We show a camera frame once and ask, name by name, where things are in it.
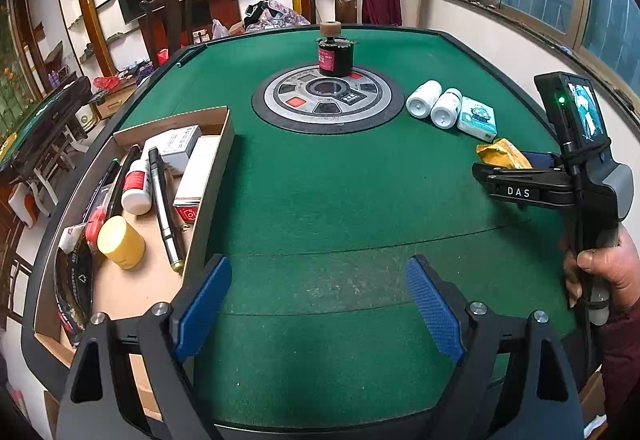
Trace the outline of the maroon sleeved forearm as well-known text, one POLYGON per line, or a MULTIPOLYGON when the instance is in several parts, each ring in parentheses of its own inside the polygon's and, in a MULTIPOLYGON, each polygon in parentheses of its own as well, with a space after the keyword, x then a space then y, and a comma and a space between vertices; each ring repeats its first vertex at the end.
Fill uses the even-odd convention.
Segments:
POLYGON ((612 312, 601 328, 604 407, 601 439, 639 438, 639 303, 612 312))

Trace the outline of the person's right hand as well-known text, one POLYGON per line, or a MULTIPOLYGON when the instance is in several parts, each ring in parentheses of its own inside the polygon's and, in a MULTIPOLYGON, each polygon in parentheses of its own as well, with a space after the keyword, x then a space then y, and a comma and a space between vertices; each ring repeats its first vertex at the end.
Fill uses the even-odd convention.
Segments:
POLYGON ((570 308, 582 296, 579 272, 608 281, 611 285, 612 305, 618 310, 630 310, 639 300, 639 255, 624 226, 618 227, 615 246, 586 249, 576 254, 570 247, 570 240, 563 236, 560 249, 565 254, 563 270, 570 308))

